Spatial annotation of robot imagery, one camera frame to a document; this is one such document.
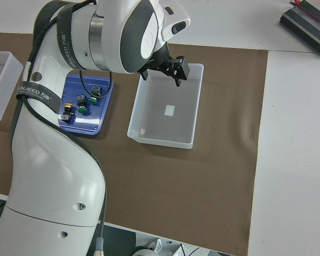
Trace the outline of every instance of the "white label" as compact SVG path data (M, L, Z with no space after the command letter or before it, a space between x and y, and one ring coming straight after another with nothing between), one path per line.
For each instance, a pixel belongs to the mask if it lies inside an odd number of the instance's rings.
M175 106L166 105L165 116L173 116Z

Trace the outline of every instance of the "red wire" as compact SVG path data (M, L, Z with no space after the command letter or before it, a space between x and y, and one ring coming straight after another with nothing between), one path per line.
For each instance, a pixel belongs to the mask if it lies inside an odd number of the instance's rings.
M294 2L289 2L291 5L296 6L297 8L299 8L300 10L302 10L304 13L306 13L308 16L310 16L311 18L313 18L313 20L315 20L316 22L320 23L320 21L318 19L316 19L313 15L311 15L309 12L307 12L304 8L302 8L296 0L294 0Z

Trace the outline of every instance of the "finned metal device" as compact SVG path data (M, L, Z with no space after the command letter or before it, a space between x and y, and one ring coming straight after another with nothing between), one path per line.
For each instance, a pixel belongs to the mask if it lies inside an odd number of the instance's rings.
M282 15L280 23L320 54L320 11L317 8L301 1Z

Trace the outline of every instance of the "black strap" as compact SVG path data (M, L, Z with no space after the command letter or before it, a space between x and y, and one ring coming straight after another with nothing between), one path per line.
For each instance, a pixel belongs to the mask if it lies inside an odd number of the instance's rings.
M57 114L62 103L62 99L53 91L41 84L33 82L22 81L17 89L17 98L19 95L26 95L37 99L51 108Z
M71 22L76 3L67 4L57 15L57 40L59 50L66 63L76 70L85 70L78 63L71 40Z
M48 24L52 16L64 5L69 2L53 0L47 3L39 12L33 28L33 44L35 44L38 36L41 34L45 26Z

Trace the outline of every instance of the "blue tray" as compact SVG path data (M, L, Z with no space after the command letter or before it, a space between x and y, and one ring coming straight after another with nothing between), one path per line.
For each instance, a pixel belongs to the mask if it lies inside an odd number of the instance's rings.
M95 85L100 85L102 87L102 94L108 91L110 81L108 78L83 76L83 79L89 91L91 91ZM98 99L97 105L92 105L88 102L86 105L88 112L86 114L81 114L78 112L77 95L85 94L87 99L89 99L90 96L84 91L79 75L67 75L62 96L62 105L58 113L59 126L68 132L96 135L102 128L103 119L107 111L113 87L114 83L111 82L111 89L108 95L102 99ZM60 119L60 116L64 112L64 103L71 103L74 105L72 110L74 115L70 123Z

